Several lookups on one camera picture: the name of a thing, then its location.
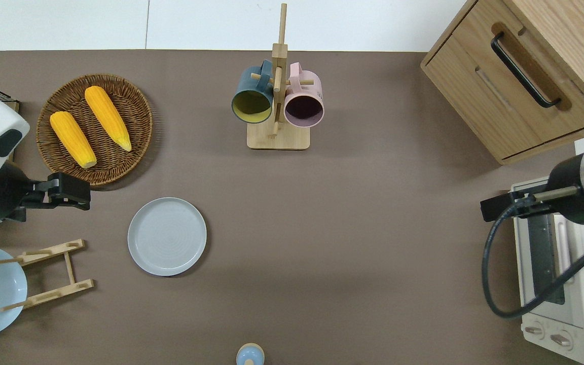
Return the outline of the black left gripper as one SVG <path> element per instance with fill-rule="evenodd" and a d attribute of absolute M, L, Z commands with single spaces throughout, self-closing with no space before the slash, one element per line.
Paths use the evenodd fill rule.
<path fill-rule="evenodd" d="M 63 172 L 47 177 L 46 193 L 51 208 L 71 206 L 83 211 L 90 210 L 91 189 L 88 181 Z"/>

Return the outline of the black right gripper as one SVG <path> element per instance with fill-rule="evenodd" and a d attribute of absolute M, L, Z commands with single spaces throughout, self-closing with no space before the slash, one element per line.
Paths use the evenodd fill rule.
<path fill-rule="evenodd" d="M 517 203 L 517 208 L 514 208 L 508 217 L 519 217 L 525 213 L 526 206 L 529 205 L 528 194 L 521 191 L 509 191 L 480 201 L 483 220 L 487 223 L 496 221 L 514 203 Z"/>

